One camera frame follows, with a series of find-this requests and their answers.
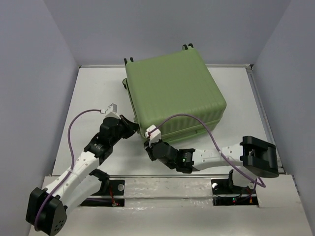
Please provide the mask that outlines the green hard-shell suitcase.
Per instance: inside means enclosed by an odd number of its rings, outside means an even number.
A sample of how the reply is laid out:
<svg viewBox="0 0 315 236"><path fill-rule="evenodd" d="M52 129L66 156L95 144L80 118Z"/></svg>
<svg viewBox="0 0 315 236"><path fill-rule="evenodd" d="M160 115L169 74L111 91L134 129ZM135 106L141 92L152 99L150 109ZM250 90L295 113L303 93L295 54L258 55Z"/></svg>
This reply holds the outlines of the green hard-shell suitcase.
<svg viewBox="0 0 315 236"><path fill-rule="evenodd" d="M182 50L149 59L124 59L123 80L134 113L145 137L151 125L161 125L162 139L178 142L213 130L223 117L226 100L193 44Z"/></svg>

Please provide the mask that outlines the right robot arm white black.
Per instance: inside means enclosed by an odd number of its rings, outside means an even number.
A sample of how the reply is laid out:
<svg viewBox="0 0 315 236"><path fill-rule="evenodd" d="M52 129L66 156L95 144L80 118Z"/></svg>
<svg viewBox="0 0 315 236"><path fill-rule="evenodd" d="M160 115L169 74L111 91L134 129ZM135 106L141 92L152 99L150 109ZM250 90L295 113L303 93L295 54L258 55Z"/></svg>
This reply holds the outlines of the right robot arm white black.
<svg viewBox="0 0 315 236"><path fill-rule="evenodd" d="M144 149L152 161L160 161L169 169L190 174L209 168L231 166L256 177L276 178L279 176L276 147L274 144L244 136L240 144L217 149L176 149L169 143L158 140L146 141Z"/></svg>

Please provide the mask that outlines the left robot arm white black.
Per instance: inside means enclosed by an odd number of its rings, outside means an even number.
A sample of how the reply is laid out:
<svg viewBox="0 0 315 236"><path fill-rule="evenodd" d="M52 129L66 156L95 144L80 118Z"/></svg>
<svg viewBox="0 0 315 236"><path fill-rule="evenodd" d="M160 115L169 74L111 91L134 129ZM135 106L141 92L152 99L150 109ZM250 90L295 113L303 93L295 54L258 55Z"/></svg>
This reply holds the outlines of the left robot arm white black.
<svg viewBox="0 0 315 236"><path fill-rule="evenodd" d="M112 154L120 139L128 139L139 125L122 115L106 115L99 132L84 147L71 165L52 183L36 187L29 196L26 221L36 231L56 235L64 226L70 212L94 193L104 194L109 188L109 175L99 166Z"/></svg>

